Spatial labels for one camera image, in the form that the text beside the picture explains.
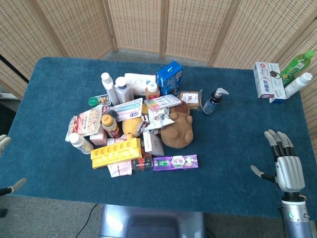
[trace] barcode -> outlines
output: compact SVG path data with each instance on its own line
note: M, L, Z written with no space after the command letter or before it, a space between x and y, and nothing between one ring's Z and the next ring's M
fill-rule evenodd
M182 70L177 73L176 79L178 79L180 76L182 76Z

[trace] blue carpet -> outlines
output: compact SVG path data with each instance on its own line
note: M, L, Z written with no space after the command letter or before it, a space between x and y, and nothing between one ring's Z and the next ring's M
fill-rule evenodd
M68 123L89 109L87 100L105 92L102 72L116 79L126 72L155 74L161 64L93 59L43 58L37 63L0 160L0 187L22 177L17 194L159 209L279 217L282 192L250 169L274 174L264 131L285 132L301 158L302 194L317 218L317 166L299 93L284 104L258 99L251 70L184 67L181 90L203 91L205 102L222 87L230 95L211 116L191 111L194 140L165 154L198 154L199 168L135 172L111 178L106 167L93 170L89 155L64 141Z

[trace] orange cap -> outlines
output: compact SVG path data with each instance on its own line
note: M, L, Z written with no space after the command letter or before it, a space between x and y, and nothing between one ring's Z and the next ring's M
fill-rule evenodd
M103 125L105 126L110 126L113 123L113 118L110 115L103 115L103 117L101 118L101 122Z

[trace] green cap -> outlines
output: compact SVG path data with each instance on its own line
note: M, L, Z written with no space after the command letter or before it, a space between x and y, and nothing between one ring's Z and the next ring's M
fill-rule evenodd
M310 59L311 57L313 57L315 55L315 52L314 51L307 51L305 53L305 58L308 58Z
M91 97L89 100L88 100L88 104L89 104L89 106L91 106L91 107L95 107L95 106L97 106L98 104L99 104L99 100L98 100L98 98L96 98L96 97Z

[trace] teddy bear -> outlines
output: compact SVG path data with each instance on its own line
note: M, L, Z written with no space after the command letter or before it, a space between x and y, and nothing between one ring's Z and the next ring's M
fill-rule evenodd
M183 148L189 145L193 138L193 118L189 115L190 109L187 103L170 108L169 118L175 123L161 129L161 138L165 145L172 148Z

